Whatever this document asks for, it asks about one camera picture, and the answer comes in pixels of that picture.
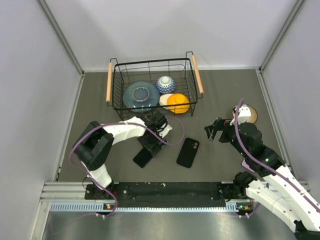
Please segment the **black phone case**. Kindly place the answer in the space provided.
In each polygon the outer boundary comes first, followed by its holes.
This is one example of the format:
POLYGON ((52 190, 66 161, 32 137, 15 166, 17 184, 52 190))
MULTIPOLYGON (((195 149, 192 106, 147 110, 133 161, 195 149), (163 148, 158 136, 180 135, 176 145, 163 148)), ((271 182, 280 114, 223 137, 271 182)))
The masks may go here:
POLYGON ((200 142, 187 137, 181 147, 176 163, 185 168, 191 168, 196 157, 200 142))

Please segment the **black smartphone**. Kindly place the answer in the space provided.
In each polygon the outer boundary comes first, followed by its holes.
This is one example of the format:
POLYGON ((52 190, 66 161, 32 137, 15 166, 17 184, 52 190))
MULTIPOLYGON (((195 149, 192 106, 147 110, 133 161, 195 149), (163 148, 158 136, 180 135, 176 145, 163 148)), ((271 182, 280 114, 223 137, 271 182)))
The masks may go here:
POLYGON ((144 168, 152 159, 150 152, 143 148, 134 158, 133 162, 136 163, 140 168, 144 168))

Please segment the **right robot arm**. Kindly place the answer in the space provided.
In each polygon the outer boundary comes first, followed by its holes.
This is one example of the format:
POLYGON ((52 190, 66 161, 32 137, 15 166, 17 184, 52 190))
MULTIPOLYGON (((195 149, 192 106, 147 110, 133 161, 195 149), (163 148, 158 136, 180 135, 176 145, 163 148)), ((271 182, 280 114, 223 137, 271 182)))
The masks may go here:
POLYGON ((230 119, 217 118, 204 128, 210 141, 221 132, 220 143, 231 144, 248 167, 265 180, 248 171, 239 172, 233 180, 233 192, 239 198, 257 201, 277 216, 294 233, 297 240, 320 238, 320 204, 293 176, 285 161, 262 140, 262 133, 249 122, 232 124, 230 119))

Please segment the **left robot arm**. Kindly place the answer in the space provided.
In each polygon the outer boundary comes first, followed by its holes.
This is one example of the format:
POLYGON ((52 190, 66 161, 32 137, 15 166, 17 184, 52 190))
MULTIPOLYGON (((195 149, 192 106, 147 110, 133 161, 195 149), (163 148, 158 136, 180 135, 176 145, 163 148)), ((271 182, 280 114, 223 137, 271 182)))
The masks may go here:
POLYGON ((112 146, 136 138, 142 149, 133 161, 140 168, 144 168, 165 146, 164 137, 171 130, 168 119, 160 112, 153 116, 134 116, 116 125, 104 126, 92 132, 76 147, 74 153, 89 177, 98 184, 97 194, 106 199, 114 191, 112 178, 105 165, 112 146))

